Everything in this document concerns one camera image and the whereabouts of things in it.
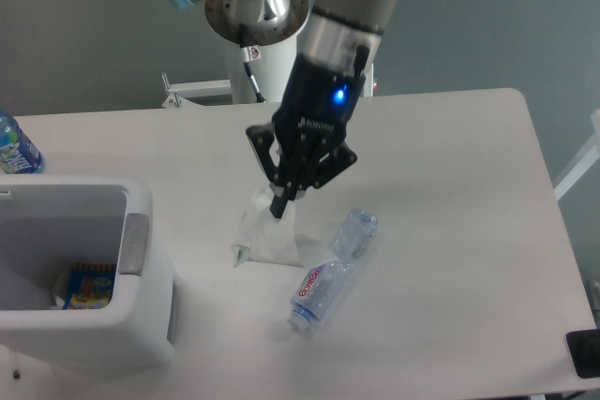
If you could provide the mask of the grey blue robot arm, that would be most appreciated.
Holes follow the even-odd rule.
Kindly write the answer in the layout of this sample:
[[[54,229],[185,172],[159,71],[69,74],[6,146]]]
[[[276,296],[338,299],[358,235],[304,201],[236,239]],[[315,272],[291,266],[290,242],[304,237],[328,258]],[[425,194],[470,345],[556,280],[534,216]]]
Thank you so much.
[[[355,162],[346,143],[347,124],[397,0],[172,2],[178,7],[203,3],[211,27],[242,57],[254,46],[305,35],[271,121],[246,132],[274,194],[274,217]]]

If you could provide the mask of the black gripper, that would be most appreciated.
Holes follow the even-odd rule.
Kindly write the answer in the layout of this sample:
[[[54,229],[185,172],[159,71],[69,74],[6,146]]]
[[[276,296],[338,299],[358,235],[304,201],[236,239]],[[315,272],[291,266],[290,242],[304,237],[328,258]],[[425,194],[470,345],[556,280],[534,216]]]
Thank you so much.
[[[357,160],[345,142],[346,126],[353,116],[365,80],[367,53],[354,54],[345,74],[296,57],[273,124],[249,126],[246,136],[259,166],[271,184],[274,197],[269,211],[281,218],[290,201],[310,189],[320,189]],[[271,156],[279,142],[281,161]]]

